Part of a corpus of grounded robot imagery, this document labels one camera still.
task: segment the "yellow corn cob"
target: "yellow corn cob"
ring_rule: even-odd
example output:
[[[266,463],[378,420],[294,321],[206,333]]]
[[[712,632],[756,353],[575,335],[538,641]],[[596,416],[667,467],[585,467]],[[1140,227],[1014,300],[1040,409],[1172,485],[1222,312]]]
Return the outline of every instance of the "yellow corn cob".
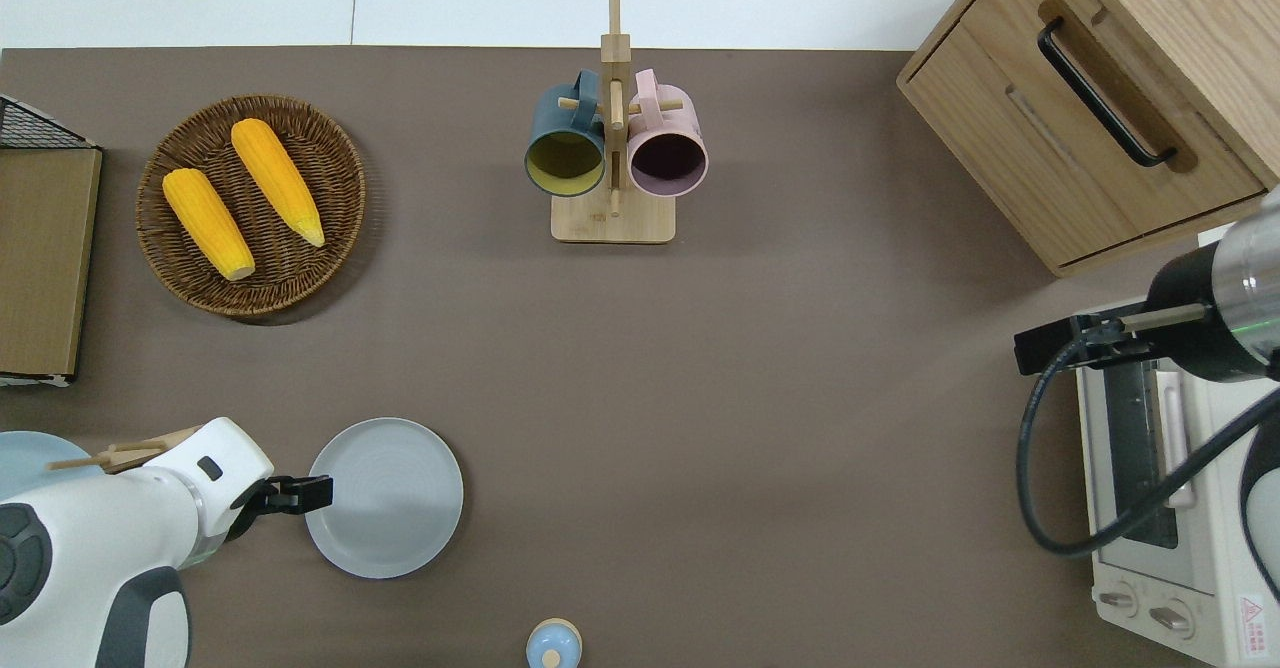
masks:
[[[205,173],[178,168],[164,177],[164,198],[205,258],[229,282],[253,273],[253,256]]]
[[[284,225],[298,232],[310,244],[324,244],[315,200],[311,200],[311,191],[284,145],[275,137],[275,131],[257,118],[244,118],[232,127],[232,145]]]

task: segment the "mug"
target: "mug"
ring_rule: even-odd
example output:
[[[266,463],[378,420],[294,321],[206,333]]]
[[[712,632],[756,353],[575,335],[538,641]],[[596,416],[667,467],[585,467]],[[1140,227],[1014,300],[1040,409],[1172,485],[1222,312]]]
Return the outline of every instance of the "mug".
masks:
[[[684,107],[663,111],[660,100],[677,99]],[[658,84],[653,68],[636,74],[640,115],[627,124],[627,171],[636,188],[675,198],[698,188],[707,177],[707,147],[689,93]]]
[[[549,88],[534,109],[534,129],[525,150],[525,171],[538,188],[559,197],[584,195],[604,177],[604,124],[595,115],[600,77],[581,70],[573,84]],[[577,107],[559,107],[576,99]]]

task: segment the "brown table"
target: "brown table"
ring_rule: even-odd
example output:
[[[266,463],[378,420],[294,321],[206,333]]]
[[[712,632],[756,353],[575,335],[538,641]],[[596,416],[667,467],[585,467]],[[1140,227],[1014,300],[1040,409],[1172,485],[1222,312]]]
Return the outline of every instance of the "brown table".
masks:
[[[227,415],[303,475],[401,416],[462,465],[458,532],[407,577],[342,573],[287,517],[186,572],[192,664],[524,665],[550,616],[586,668],[1192,664],[1101,621],[1088,564],[1027,536],[1010,349],[1188,244],[1053,280],[893,88],[905,52],[735,50],[636,50],[712,157],[676,241],[559,244],[529,113],[596,59],[5,50],[0,90],[108,154],[79,381],[0,389],[0,430],[99,450]],[[370,170],[351,264],[274,325],[170,296],[133,230],[151,150],[234,93],[314,102]],[[1043,511],[1078,535],[1074,390],[1046,412]]]

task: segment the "oven handle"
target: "oven handle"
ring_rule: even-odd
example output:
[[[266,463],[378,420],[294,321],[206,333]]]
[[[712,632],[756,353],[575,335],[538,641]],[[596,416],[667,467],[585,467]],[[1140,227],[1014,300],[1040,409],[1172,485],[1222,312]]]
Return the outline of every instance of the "oven handle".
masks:
[[[1179,371],[1156,371],[1156,403],[1160,404],[1160,436],[1165,449],[1165,475],[1187,462],[1187,421],[1183,412],[1183,381]],[[1180,509],[1196,505],[1196,491],[1187,482],[1165,505]]]

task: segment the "wooden base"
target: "wooden base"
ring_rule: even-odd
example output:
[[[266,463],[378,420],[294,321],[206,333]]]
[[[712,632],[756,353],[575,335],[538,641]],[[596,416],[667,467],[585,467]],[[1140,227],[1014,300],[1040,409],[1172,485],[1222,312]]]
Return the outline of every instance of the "wooden base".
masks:
[[[676,198],[658,198],[623,180],[618,214],[612,191],[596,186],[575,198],[552,198],[552,235],[563,243],[669,243],[676,238]]]

